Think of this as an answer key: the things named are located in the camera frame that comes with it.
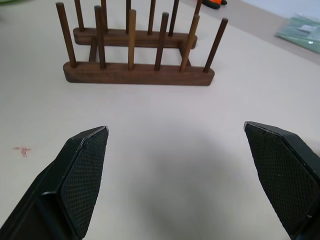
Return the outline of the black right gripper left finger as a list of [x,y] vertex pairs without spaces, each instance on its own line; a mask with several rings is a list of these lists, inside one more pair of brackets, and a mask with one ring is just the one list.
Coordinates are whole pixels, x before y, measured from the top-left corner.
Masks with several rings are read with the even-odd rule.
[[0,228],[0,240],[83,240],[100,191],[107,126],[69,138]]

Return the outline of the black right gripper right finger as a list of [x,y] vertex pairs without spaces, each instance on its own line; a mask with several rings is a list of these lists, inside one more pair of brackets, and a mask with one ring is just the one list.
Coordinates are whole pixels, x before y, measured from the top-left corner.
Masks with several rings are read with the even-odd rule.
[[244,123],[259,182],[290,240],[320,240],[320,157],[295,133]]

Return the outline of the dark wooden peg rack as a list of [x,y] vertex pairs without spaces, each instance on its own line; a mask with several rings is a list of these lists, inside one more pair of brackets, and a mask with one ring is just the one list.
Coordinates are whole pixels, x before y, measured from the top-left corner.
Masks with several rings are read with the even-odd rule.
[[80,0],[74,0],[78,26],[70,29],[66,8],[56,3],[68,61],[65,79],[77,84],[209,86],[215,71],[212,64],[222,41],[228,19],[220,22],[204,66],[193,65],[190,53],[196,47],[200,22],[198,1],[190,29],[175,32],[179,0],[172,13],[163,12],[159,30],[154,30],[156,0],[150,1],[146,30],[137,28],[138,13],[126,0],[125,28],[110,28],[107,0],[94,7],[95,26],[85,27]]

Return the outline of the orange and black object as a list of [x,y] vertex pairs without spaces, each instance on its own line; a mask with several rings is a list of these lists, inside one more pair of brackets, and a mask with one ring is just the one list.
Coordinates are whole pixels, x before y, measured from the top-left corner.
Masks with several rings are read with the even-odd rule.
[[227,0],[202,0],[202,4],[211,9],[217,10],[221,6],[227,5],[228,2]]

